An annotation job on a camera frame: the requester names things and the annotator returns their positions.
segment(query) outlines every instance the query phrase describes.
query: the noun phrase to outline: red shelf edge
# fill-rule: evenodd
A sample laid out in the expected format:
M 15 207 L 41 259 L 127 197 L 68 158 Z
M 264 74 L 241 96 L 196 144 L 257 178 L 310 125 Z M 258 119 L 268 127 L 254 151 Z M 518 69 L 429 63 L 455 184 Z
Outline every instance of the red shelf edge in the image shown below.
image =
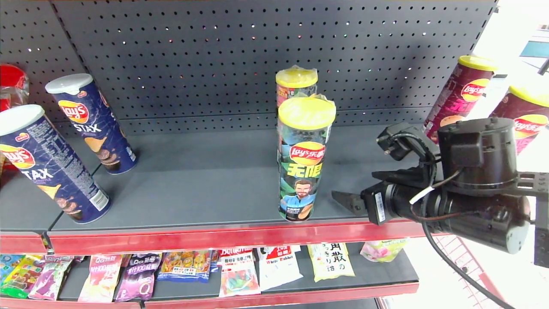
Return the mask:
M 10 309 L 141 309 L 141 305 L 138 302 L 85 303 L 76 301 L 11 299 L 4 297 L 0 297 L 0 307 Z
M 248 296 L 234 296 L 224 298 L 206 298 L 170 301 L 147 301 L 147 309 L 229 309 L 255 306 L 274 306 L 287 304 L 311 304 L 315 302 L 342 301 L 366 299 L 373 297 L 391 296 L 398 294 L 415 293 L 419 282 L 394 284 L 387 286 L 370 286 L 363 288 L 335 289 L 321 291 L 289 292 L 279 294 L 261 294 Z
M 33 232 L 0 232 L 2 254 L 46 254 L 42 237 Z
M 321 242 L 360 242 L 423 237 L 421 225 L 411 220 L 395 220 L 378 227 L 368 221 L 280 225 L 238 225 L 216 228 L 174 230 L 168 228 L 124 230 L 116 233 L 93 231 L 71 234 L 48 232 L 55 254 L 94 255 L 151 251 L 183 251 L 240 246 L 305 245 Z

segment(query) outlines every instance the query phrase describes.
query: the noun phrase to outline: cartoon man illustration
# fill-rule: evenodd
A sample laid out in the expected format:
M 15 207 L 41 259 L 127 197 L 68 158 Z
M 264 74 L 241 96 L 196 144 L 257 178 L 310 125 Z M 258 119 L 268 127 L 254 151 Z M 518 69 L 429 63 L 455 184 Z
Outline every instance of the cartoon man illustration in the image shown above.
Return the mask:
M 289 220 L 302 220 L 311 212 L 316 194 L 310 194 L 312 182 L 298 179 L 294 184 L 295 195 L 285 195 L 280 200 L 280 208 Z

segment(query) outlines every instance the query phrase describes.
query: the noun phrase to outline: potato chip can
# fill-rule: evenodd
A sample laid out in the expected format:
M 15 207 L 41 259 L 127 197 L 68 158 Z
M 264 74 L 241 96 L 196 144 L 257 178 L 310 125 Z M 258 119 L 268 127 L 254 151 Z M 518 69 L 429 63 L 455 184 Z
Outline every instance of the potato chip can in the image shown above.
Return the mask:
M 320 95 L 290 98 L 278 112 L 278 211 L 288 221 L 305 221 L 313 212 L 335 104 Z
M 465 120 L 484 89 L 494 76 L 497 66 L 488 59 L 461 56 L 450 78 L 442 88 L 433 108 L 423 124 L 423 131 L 438 143 L 440 127 Z
M 511 85 L 490 117 L 514 119 L 517 153 L 521 153 L 547 125 L 549 90 L 542 84 Z
M 0 151 L 76 223 L 104 215 L 112 200 L 35 104 L 0 113 Z
M 281 70 L 276 74 L 277 108 L 282 102 L 293 97 L 309 97 L 316 94 L 318 72 L 297 65 Z
M 109 174 L 122 174 L 136 166 L 137 156 L 91 75 L 54 79 L 46 85 L 46 91 Z

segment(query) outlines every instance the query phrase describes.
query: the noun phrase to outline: store shelf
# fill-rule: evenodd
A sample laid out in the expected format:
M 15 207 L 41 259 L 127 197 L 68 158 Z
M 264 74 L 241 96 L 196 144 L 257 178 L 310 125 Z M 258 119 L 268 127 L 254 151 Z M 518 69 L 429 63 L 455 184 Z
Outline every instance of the store shelf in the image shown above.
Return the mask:
M 422 236 L 409 220 L 378 227 L 356 218 L 330 196 L 373 185 L 375 170 L 416 164 L 413 156 L 396 162 L 379 149 L 383 128 L 333 128 L 315 212 L 302 223 L 277 211 L 274 130 L 130 136 L 140 154 L 135 169 L 113 176 L 100 168 L 94 176 L 114 199 L 109 212 L 84 225 L 62 216 L 48 235 L 64 255 Z
M 363 300 L 372 297 L 415 293 L 419 287 L 418 276 L 410 260 L 402 251 L 391 263 L 373 263 L 362 256 L 359 251 L 362 243 L 347 244 L 349 258 L 355 277 L 339 277 L 314 282 L 314 272 L 306 246 L 296 253 L 300 273 L 303 278 L 270 289 L 260 295 L 233 296 L 219 298 L 221 273 L 211 273 L 209 282 L 177 283 L 156 281 L 154 294 L 145 302 L 147 309 L 170 309 L 186 306 L 192 309 L 202 308 L 239 308 L 268 306 L 277 304 L 311 304 L 344 300 Z M 89 258 L 76 265 L 69 273 L 59 295 L 59 301 L 34 301 L 2 297 L 2 307 L 10 309 L 35 308 L 140 308 L 138 300 L 123 303 L 87 304 L 77 302 L 84 281 L 89 275 Z
M 152 300 L 145 306 L 147 309 L 238 308 L 364 299 L 417 291 L 419 279 L 406 254 L 399 254 L 392 263 L 373 263 L 358 254 L 361 246 L 358 242 L 347 244 L 355 277 L 315 283 L 309 253 L 306 246 L 302 246 L 296 257 L 303 278 L 261 295 L 219 298 L 221 273 L 213 273 L 207 284 L 158 281 Z
M 99 160 L 81 138 L 68 139 L 90 172 Z M 40 234 L 60 216 L 59 206 L 19 172 L 6 171 L 0 188 L 0 252 L 45 253 Z

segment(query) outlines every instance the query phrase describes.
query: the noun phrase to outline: yellow plastic lid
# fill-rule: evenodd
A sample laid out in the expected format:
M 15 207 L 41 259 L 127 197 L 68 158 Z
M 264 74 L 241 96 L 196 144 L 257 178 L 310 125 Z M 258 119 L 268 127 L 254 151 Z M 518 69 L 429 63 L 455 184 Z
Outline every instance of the yellow plastic lid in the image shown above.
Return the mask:
M 549 89 L 540 82 L 518 82 L 509 86 L 509 92 L 530 103 L 549 107 Z
M 305 88 L 316 84 L 318 72 L 316 69 L 307 70 L 297 65 L 278 71 L 276 83 L 286 88 Z
M 324 96 L 294 97 L 278 107 L 280 121 L 298 130 L 319 130 L 335 119 L 335 104 Z
M 480 58 L 475 56 L 461 56 L 457 60 L 461 65 L 465 65 L 468 68 L 481 70 L 481 71 L 495 71 L 498 69 L 498 65 L 489 59 Z

